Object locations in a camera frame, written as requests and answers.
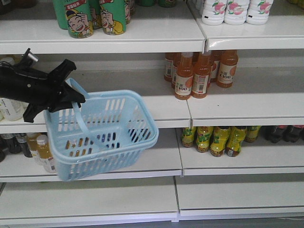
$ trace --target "bottle cap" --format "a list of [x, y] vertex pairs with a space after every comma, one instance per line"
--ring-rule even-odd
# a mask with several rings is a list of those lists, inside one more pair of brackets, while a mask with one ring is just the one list
[[45, 145], [48, 143], [48, 137], [45, 134], [38, 136], [37, 144], [38, 145]]

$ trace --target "cartoon character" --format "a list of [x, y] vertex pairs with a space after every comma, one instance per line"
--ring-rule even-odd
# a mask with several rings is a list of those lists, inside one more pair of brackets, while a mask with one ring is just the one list
[[107, 34], [110, 35], [120, 35], [124, 33], [123, 25], [116, 20], [113, 20], [113, 14], [102, 10], [101, 11], [101, 21], [103, 24], [103, 28]]
[[78, 38], [84, 38], [92, 35], [93, 28], [86, 14], [79, 13], [75, 9], [66, 11], [68, 26], [73, 33], [77, 33]]

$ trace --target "dark bottle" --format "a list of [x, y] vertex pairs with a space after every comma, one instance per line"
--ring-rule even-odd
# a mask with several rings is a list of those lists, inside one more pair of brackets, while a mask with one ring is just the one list
[[13, 134], [1, 134], [1, 137], [5, 141], [10, 153], [21, 152], [20, 145]]
[[28, 143], [27, 143], [27, 134], [25, 133], [15, 133], [13, 134], [18, 143], [19, 143], [19, 146], [21, 148], [21, 151], [23, 152], [24, 156], [28, 157], [28, 158], [32, 158], [32, 153], [30, 152], [29, 150], [29, 146], [28, 146]]
[[287, 127], [288, 125], [268, 126], [265, 130], [265, 139], [277, 143], [283, 138], [283, 133]]
[[286, 142], [291, 141], [295, 143], [300, 138], [301, 131], [304, 129], [304, 125], [290, 125], [283, 134], [283, 139]]

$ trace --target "white metal shelf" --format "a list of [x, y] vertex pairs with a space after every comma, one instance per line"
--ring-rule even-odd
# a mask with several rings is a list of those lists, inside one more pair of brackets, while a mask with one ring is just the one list
[[173, 177], [6, 183], [0, 197], [9, 226], [171, 221], [177, 212]]
[[[175, 129], [161, 129], [156, 145], [142, 152], [138, 161], [123, 169], [98, 174], [84, 180], [181, 176], [181, 158]], [[1, 162], [0, 182], [60, 181], [47, 173], [33, 158], [22, 153], [8, 154]]]
[[304, 12], [286, 0], [275, 0], [268, 22], [264, 25], [206, 25], [192, 1], [189, 8], [206, 38], [205, 48], [226, 49], [293, 49], [304, 48]]
[[180, 220], [304, 215], [303, 174], [177, 177]]
[[89, 38], [71, 38], [59, 28], [51, 1], [14, 9], [0, 20], [6, 31], [0, 34], [0, 54], [23, 54], [27, 48], [35, 54], [202, 51], [205, 40], [183, 1], [173, 8], [137, 6], [118, 36], [97, 29]]
[[187, 102], [194, 126], [304, 124], [301, 67], [237, 68], [230, 88], [212, 83]]

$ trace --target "white bottle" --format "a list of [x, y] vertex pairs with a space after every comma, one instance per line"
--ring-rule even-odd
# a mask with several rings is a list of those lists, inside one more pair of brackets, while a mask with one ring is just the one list
[[241, 25], [246, 21], [250, 0], [229, 1], [225, 11], [224, 22], [230, 25]]
[[274, 0], [251, 0], [246, 22], [252, 25], [264, 25], [268, 21], [273, 2]]
[[205, 0], [201, 19], [206, 25], [220, 25], [224, 21], [227, 0]]
[[20, 101], [0, 98], [0, 112], [5, 119], [15, 121], [22, 117], [24, 108]]

